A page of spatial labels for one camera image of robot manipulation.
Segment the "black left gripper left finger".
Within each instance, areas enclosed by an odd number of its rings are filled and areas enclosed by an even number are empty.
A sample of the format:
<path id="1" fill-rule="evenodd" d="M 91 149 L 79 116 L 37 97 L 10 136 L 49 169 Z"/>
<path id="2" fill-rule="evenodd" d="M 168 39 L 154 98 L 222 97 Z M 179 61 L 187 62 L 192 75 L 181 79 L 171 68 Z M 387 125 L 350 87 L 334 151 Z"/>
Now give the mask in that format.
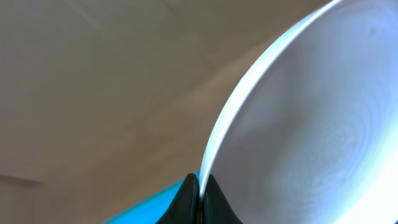
<path id="1" fill-rule="evenodd" d="M 156 224 L 196 224 L 198 201 L 198 177 L 194 173 L 189 173 Z"/>

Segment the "pink plate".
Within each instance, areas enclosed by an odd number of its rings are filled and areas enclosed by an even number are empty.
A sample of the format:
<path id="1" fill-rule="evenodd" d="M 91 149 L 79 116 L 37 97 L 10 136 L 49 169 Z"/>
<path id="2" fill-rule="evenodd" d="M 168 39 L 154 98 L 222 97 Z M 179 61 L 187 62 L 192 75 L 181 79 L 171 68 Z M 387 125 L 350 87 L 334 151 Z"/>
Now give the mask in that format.
<path id="1" fill-rule="evenodd" d="M 214 125 L 201 201 L 210 174 L 242 223 L 396 223 L 397 1 L 331 1 L 276 39 Z"/>

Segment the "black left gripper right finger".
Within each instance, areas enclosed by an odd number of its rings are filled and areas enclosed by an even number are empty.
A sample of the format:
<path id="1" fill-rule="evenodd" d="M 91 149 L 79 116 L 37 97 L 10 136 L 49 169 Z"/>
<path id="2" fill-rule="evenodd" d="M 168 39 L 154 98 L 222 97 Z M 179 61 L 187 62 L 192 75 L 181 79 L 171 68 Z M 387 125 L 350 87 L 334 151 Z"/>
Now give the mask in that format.
<path id="1" fill-rule="evenodd" d="M 234 213 L 212 174 L 209 175 L 202 202 L 204 224 L 243 224 Z"/>

